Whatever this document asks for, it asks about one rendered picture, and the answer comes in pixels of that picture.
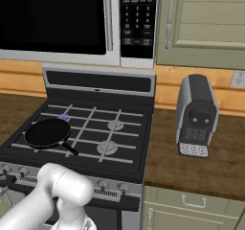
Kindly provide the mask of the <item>black and silver gas stove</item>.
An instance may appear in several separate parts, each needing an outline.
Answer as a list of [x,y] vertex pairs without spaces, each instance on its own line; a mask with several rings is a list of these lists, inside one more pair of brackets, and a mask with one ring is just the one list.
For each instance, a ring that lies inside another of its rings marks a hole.
[[[35,186],[39,169],[56,163],[86,175],[94,184],[94,198],[119,202],[122,195],[138,197],[142,214],[154,72],[45,63],[42,73],[47,99],[0,146],[0,179],[14,175],[17,184]],[[31,125],[57,119],[61,113],[69,114],[71,134],[66,143],[78,155],[62,146],[33,149],[25,142],[25,132]],[[4,164],[11,167],[7,175],[1,173]],[[30,171],[24,178],[19,175],[22,167]],[[100,179],[107,181],[107,190],[100,189]],[[119,183],[127,184],[129,192],[123,194]]]

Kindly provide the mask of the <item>blue burner flame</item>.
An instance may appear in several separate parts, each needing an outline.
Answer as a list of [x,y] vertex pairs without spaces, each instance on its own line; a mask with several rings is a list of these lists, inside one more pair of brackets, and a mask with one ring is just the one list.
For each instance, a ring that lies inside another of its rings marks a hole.
[[67,114],[61,113],[57,116],[57,118],[66,122],[70,121],[70,117],[68,113]]

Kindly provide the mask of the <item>grey and black coffee machine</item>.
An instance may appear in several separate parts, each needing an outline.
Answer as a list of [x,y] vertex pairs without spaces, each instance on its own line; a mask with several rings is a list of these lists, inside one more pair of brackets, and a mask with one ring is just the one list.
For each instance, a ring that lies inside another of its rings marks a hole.
[[208,158],[216,131],[218,104],[209,79],[200,74],[183,78],[176,105],[176,143],[180,155]]

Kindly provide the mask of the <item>black frying pan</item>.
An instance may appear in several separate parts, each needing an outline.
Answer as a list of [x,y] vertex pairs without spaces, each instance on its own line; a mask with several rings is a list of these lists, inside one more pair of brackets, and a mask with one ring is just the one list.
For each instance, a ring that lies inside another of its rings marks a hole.
[[31,125],[25,132],[25,142],[33,149],[47,150],[62,146],[73,155],[78,152],[66,143],[70,137],[70,125],[61,119],[46,119]]

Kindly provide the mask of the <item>silver and black microwave oven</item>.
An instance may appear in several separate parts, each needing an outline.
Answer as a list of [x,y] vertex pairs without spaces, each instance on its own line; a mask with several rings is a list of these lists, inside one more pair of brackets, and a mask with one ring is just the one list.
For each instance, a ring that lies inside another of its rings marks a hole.
[[121,67],[151,68],[157,0],[120,0]]

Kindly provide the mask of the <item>olive drawer front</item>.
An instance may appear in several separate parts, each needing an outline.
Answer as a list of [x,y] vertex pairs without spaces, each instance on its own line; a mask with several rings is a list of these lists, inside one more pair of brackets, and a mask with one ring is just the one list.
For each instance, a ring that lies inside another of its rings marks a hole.
[[[202,203],[201,198],[205,197],[207,199],[207,205],[204,209],[185,206],[182,203],[181,195],[186,195],[186,203],[193,203],[198,205]],[[237,201],[209,195],[186,193],[150,186],[145,186],[145,201],[175,209],[185,209],[192,212],[215,214],[237,219],[241,216],[243,210],[245,209],[244,201]]]

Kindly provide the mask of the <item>oven door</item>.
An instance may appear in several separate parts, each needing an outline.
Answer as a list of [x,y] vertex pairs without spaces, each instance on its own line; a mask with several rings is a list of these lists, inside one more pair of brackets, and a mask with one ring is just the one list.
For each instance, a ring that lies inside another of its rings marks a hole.
[[140,230],[141,228],[141,209],[132,212],[86,206],[85,211],[96,224],[97,230]]

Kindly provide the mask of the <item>microwave door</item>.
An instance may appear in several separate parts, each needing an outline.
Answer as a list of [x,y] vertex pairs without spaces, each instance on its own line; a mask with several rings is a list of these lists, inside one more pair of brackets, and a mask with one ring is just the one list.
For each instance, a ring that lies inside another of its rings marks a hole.
[[0,0],[0,59],[121,64],[120,0],[111,0],[113,51],[104,0]]

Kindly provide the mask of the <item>olive base cupboard door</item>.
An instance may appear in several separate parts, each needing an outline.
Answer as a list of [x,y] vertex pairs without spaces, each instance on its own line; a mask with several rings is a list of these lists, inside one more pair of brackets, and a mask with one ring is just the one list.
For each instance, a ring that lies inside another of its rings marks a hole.
[[146,230],[148,208],[153,208],[151,230],[234,230],[238,218],[175,209],[155,203],[144,203],[143,230]]

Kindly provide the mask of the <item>white wall socket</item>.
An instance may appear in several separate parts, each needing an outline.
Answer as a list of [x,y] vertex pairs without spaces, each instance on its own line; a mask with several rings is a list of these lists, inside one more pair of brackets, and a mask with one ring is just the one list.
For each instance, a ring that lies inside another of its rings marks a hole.
[[234,70],[231,88],[245,88],[245,70]]

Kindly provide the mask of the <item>olive wall cupboard door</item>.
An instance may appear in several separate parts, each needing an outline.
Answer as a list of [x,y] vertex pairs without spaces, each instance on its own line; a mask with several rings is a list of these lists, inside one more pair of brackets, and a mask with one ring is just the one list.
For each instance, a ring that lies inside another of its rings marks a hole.
[[166,52],[168,6],[160,1],[158,64],[245,70],[245,0],[175,0]]

